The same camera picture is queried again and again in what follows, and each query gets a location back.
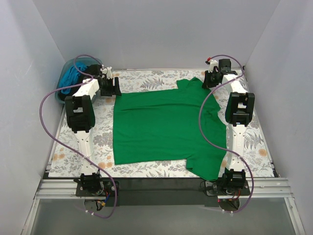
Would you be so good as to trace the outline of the green t shirt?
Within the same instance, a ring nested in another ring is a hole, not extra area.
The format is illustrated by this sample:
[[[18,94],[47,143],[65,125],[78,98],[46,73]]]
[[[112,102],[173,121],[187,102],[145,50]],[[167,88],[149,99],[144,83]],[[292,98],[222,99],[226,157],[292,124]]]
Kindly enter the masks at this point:
[[[177,81],[171,90],[123,94],[113,110],[114,162],[184,159],[188,171],[215,180],[226,154],[219,111],[196,77]]]

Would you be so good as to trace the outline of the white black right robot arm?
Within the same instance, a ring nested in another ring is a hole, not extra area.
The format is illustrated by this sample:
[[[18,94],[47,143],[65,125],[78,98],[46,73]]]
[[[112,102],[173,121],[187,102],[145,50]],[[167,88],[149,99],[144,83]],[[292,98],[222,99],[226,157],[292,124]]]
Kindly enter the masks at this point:
[[[230,59],[216,61],[208,58],[206,64],[209,68],[205,71],[202,87],[209,89],[224,85],[229,94],[225,121],[228,123],[230,147],[224,173],[214,181],[205,182],[206,194],[238,196],[243,191],[249,195],[245,163],[240,158],[244,153],[246,129],[253,117],[255,95],[241,85],[239,75],[231,69]]]

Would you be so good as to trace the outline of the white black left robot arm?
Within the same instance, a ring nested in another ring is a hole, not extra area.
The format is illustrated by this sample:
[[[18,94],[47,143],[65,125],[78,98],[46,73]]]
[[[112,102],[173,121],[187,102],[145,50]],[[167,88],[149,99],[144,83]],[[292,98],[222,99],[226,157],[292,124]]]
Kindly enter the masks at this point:
[[[83,154],[83,166],[80,179],[81,189],[93,196],[101,195],[104,184],[100,170],[94,161],[92,130],[95,126],[95,113],[92,101],[97,93],[101,96],[121,96],[118,77],[113,77],[112,67],[94,64],[83,73],[83,83],[78,91],[65,98],[68,127],[74,132],[79,152]]]

